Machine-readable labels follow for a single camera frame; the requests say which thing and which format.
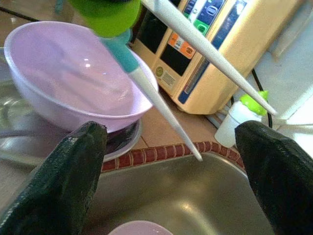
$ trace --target orange label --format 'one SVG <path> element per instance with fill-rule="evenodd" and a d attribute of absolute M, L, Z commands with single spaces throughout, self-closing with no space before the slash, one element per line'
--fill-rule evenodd
<path fill-rule="evenodd" d="M 184 41 L 184 39 L 182 39 L 177 33 L 174 32 L 168 40 L 168 44 L 178 50 L 188 59 L 191 59 L 192 56 L 196 53 L 196 50 L 192 46 L 190 46 L 189 43 Z"/>

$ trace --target bowl rim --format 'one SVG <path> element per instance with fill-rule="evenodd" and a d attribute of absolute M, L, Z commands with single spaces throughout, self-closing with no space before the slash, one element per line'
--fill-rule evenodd
<path fill-rule="evenodd" d="M 78 24 L 72 24 L 72 23 L 67 23 L 67 22 L 57 22 L 57 21 L 39 21 L 39 22 L 31 22 L 31 23 L 26 23 L 23 24 L 17 28 L 15 28 L 14 30 L 12 30 L 10 32 L 10 34 L 6 37 L 5 41 L 4 41 L 4 56 L 7 60 L 7 63 L 11 69 L 11 71 L 13 73 L 15 73 L 19 79 L 33 92 L 35 92 L 36 94 L 40 95 L 42 98 L 47 99 L 48 101 L 61 106 L 62 108 L 66 108 L 70 111 L 76 112 L 76 113 L 80 113 L 80 114 L 84 114 L 86 116 L 91 116 L 91 117 L 97 117 L 97 118 L 108 118 L 108 119 L 127 119 L 127 118 L 131 118 L 131 117 L 135 117 L 138 115 L 141 115 L 145 112 L 147 112 L 149 109 L 151 109 L 153 107 L 153 104 L 149 101 L 150 105 L 149 107 L 141 112 L 137 112 L 134 114 L 129 114 L 129 115 L 105 115 L 105 114 L 98 114 L 98 113 L 93 113 L 93 112 L 88 112 L 88 111 L 84 111 L 81 109 L 77 109 L 71 105 L 62 103 L 60 101 L 58 101 L 57 99 L 45 94 L 43 91 L 41 91 L 40 89 L 38 89 L 36 86 L 34 86 L 30 81 L 28 81 L 28 79 L 26 79 L 26 77 L 21 73 L 20 69 L 16 66 L 14 59 L 12 58 L 12 54 L 11 54 L 11 46 L 12 46 L 12 40 L 14 39 L 15 35 L 22 30 L 25 27 L 29 27 L 31 25 L 34 24 L 66 24 L 69 26 L 73 26 L 73 27 L 77 27 L 77 28 L 82 28 L 88 31 L 92 30 L 90 28 L 87 28 L 85 26 L 82 25 L 78 25 Z M 156 91 L 158 91 L 158 84 L 157 84 L 157 80 L 153 74 L 153 72 L 151 71 L 151 69 L 149 68 L 149 66 L 132 50 L 130 50 L 131 53 L 133 54 L 133 56 L 135 57 L 135 59 L 139 62 L 139 66 L 141 68 L 143 68 L 145 71 L 148 72 L 149 76 L 152 78 L 150 80 L 151 84 L 153 85 L 153 87 L 156 89 Z"/>
<path fill-rule="evenodd" d="M 112 231 L 109 232 L 108 235 L 114 235 L 116 234 L 116 231 L 120 230 L 121 228 L 124 228 L 124 227 L 128 227 L 129 225 L 141 225 L 141 224 L 145 224 L 145 225 L 152 225 L 154 227 L 158 227 L 159 229 L 162 229 L 163 232 L 166 232 L 168 233 L 169 235 L 173 235 L 169 230 L 167 230 L 165 227 L 157 224 L 157 223 L 154 223 L 154 222 L 151 222 L 151 221 L 148 221 L 148 220 L 132 220 L 132 221 L 128 221 L 126 223 L 123 223 L 119 226 L 117 226 L 116 228 L 114 228 Z"/>

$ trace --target button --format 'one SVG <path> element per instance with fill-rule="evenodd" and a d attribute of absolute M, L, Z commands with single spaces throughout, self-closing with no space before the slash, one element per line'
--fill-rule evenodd
<path fill-rule="evenodd" d="M 198 28 L 199 32 L 201 32 L 201 33 L 205 32 L 207 29 L 207 27 L 204 26 L 203 24 L 198 25 L 197 28 Z"/>
<path fill-rule="evenodd" d="M 216 15 L 216 13 L 217 13 L 217 8 L 215 7 L 215 6 L 208 6 L 207 8 L 206 8 L 206 12 L 209 14 L 209 15 L 211 15 L 211 16 L 215 16 Z"/>
<path fill-rule="evenodd" d="M 187 47 L 186 52 L 187 54 L 191 55 L 194 52 L 194 50 L 191 47 Z"/>

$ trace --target sink basin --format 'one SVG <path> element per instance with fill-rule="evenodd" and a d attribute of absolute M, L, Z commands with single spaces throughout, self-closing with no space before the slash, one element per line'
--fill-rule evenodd
<path fill-rule="evenodd" d="M 247 176 L 214 153 L 101 174 L 84 235 L 107 235 L 132 220 L 174 235 L 271 235 Z"/>

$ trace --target purple bowl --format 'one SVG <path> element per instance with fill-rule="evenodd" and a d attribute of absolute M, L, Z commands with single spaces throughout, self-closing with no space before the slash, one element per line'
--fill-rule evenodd
<path fill-rule="evenodd" d="M 156 223 L 145 220 L 137 220 L 118 226 L 108 235 L 173 235 L 173 234 Z"/>
<path fill-rule="evenodd" d="M 19 92 L 38 114 L 66 130 L 94 120 L 114 132 L 152 107 L 86 27 L 29 23 L 13 30 L 4 46 Z M 149 67 L 134 56 L 157 90 Z"/>

